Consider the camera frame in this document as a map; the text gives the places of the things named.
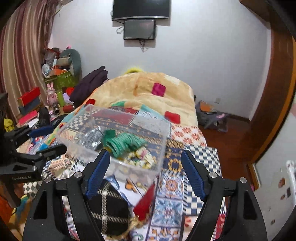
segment clear plastic container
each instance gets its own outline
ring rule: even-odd
[[[82,146],[81,139],[92,133],[93,130],[116,130],[117,134],[128,132],[144,138],[145,147],[155,157],[156,163],[151,169],[143,169],[111,158],[106,176],[115,175],[118,180],[127,178],[137,183],[150,186],[155,177],[161,172],[165,154],[165,143],[169,135],[170,124],[166,120],[133,115],[126,112],[104,109],[87,105],[80,110],[57,133],[57,140],[67,146],[67,153],[77,158],[83,164],[95,160],[100,150],[92,145]]]

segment pink rabbit toy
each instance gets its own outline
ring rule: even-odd
[[[57,94],[54,90],[54,84],[50,83],[50,85],[47,84],[47,104],[52,106],[54,103],[58,103]]]

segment striped curtain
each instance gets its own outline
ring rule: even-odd
[[[7,117],[16,120],[17,98],[40,87],[46,103],[41,72],[58,0],[26,0],[0,33],[0,92],[8,93]]]

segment metal screw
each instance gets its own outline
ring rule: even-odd
[[[239,180],[240,180],[242,183],[246,183],[246,182],[247,182],[246,178],[244,178],[244,177],[241,177]]]
[[[216,177],[217,177],[217,173],[215,173],[215,172],[210,172],[210,177],[212,177],[212,178],[216,178]]]
[[[46,178],[44,179],[44,181],[45,181],[46,183],[49,183],[51,180],[52,180],[51,177],[46,177]]]
[[[74,173],[74,177],[81,177],[82,176],[82,172],[75,172]]]

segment beige fleece blanket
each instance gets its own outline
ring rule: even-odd
[[[152,94],[155,83],[165,86],[163,97]],[[181,125],[198,126],[192,88],[163,73],[140,72],[117,77],[97,88],[89,99],[95,99],[98,107],[125,101],[124,107],[139,110],[144,104],[161,115],[166,111],[179,114]]]

